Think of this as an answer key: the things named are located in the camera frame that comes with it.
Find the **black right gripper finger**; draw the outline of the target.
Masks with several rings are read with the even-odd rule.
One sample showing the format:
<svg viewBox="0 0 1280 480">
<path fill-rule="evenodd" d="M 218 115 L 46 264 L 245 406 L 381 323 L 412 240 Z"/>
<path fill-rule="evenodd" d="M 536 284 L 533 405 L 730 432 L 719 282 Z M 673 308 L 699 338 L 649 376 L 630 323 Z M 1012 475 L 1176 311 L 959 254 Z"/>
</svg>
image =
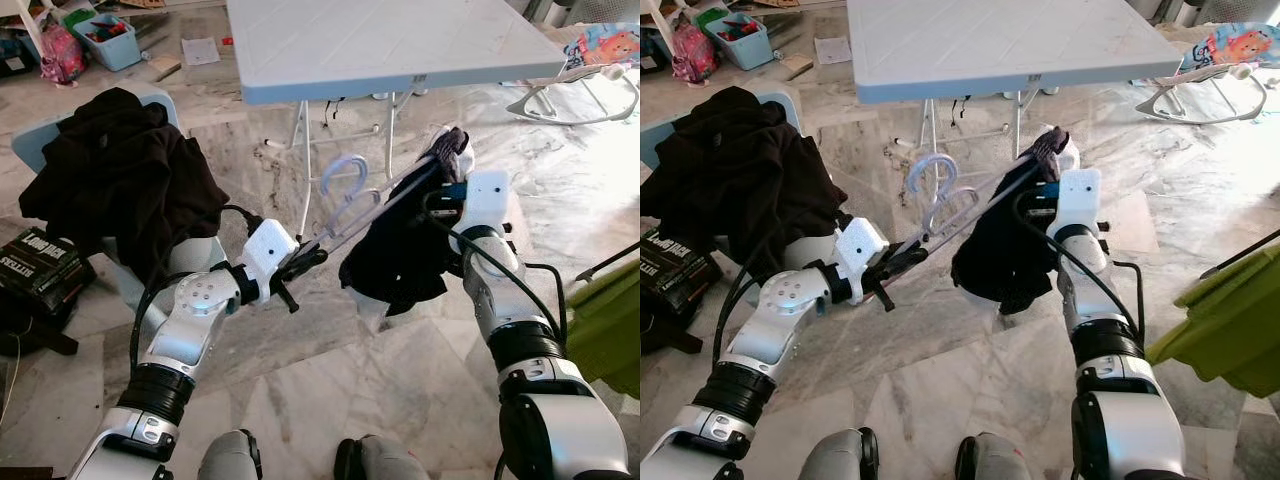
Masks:
<svg viewBox="0 0 1280 480">
<path fill-rule="evenodd" d="M 453 136 L 442 134 L 419 157 L 415 165 L 415 179 L 419 186 L 443 186 L 453 183 Z"/>
<path fill-rule="evenodd" d="M 1032 182 L 1051 182 L 1051 136 L 1041 134 L 1018 157 L 1018 177 Z"/>
<path fill-rule="evenodd" d="M 1070 134 L 1053 125 L 1039 134 L 1039 166 L 1043 173 L 1061 173 L 1071 168 Z"/>
<path fill-rule="evenodd" d="M 458 127 L 440 129 L 440 172 L 444 177 L 467 177 L 472 172 L 468 134 Z"/>
</svg>

